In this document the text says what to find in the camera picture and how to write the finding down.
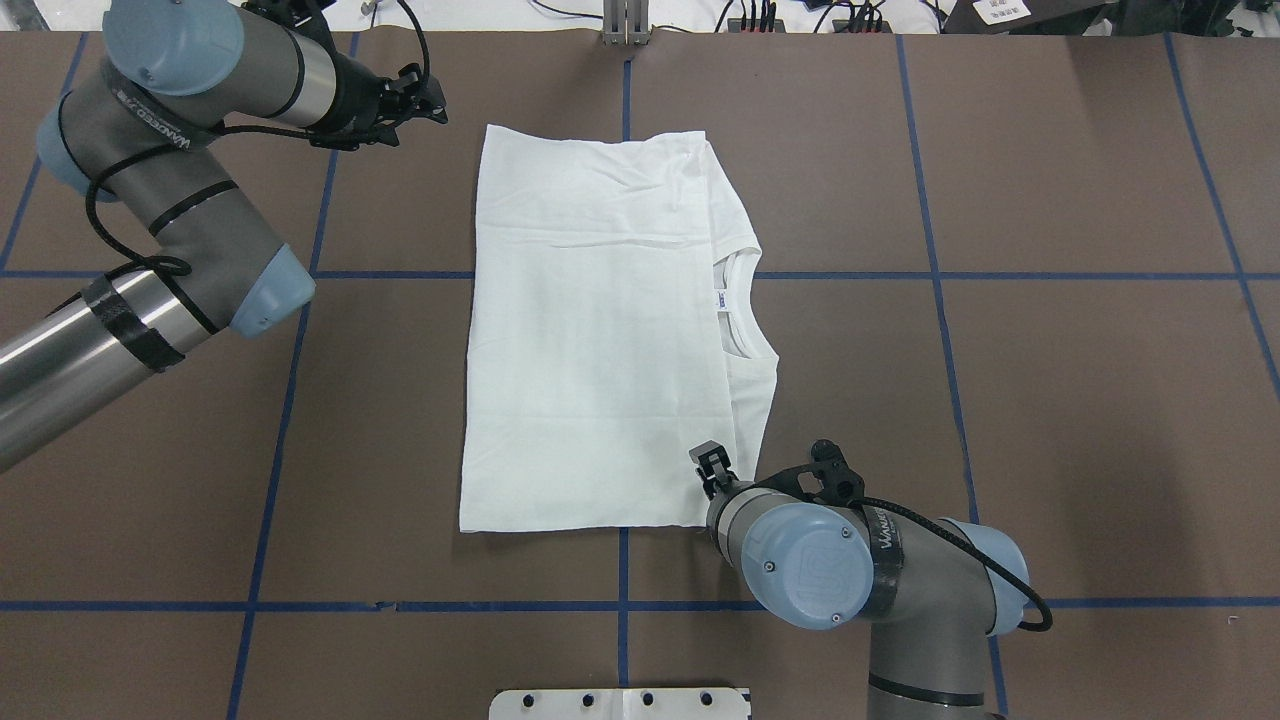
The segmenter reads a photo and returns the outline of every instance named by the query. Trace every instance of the white cloth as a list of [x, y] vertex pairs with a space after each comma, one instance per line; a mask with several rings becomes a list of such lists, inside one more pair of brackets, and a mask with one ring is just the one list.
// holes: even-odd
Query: white cloth
[[701, 132], [609, 145], [490, 126], [462, 532], [700, 525], [689, 450], [708, 439], [751, 479], [778, 360], [751, 316], [759, 258]]

